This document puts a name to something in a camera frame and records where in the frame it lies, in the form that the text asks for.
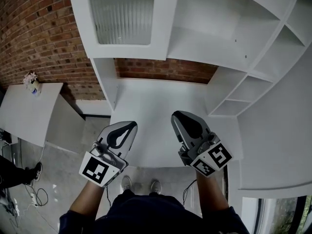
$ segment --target white desk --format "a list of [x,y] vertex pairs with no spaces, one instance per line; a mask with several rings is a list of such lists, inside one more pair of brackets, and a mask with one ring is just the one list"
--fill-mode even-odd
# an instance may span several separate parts
[[63,83],[43,83],[35,97],[24,85],[8,87],[0,107],[0,128],[43,147],[78,152],[84,120],[59,94]]

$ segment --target white shelving unit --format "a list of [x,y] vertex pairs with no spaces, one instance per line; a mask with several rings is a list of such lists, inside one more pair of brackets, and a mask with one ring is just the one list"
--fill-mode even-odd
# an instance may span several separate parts
[[[225,141],[236,143],[240,159],[236,117],[274,87],[312,42],[312,0],[71,1],[112,123],[139,122],[132,165],[182,165],[171,152],[178,146],[170,126],[174,110],[206,117]],[[113,58],[167,57],[219,68],[207,85],[116,76]],[[156,155],[159,150],[167,160]]]

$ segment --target frosted glass panel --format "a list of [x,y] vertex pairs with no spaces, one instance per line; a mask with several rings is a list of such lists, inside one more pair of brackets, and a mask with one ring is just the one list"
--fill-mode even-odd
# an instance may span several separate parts
[[151,43],[154,0],[90,0],[100,44]]

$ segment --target brick wall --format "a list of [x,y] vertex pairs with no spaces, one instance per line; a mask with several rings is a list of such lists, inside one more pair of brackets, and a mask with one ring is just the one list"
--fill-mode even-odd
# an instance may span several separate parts
[[0,0],[0,86],[64,82],[66,99],[104,99],[87,58],[70,0]]
[[218,66],[195,61],[116,58],[117,74],[122,78],[147,78],[208,83]]

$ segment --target cabinet door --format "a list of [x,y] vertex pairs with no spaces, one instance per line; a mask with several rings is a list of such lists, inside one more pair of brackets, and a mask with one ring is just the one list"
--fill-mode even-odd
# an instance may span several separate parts
[[71,0],[89,58],[166,59],[177,0]]

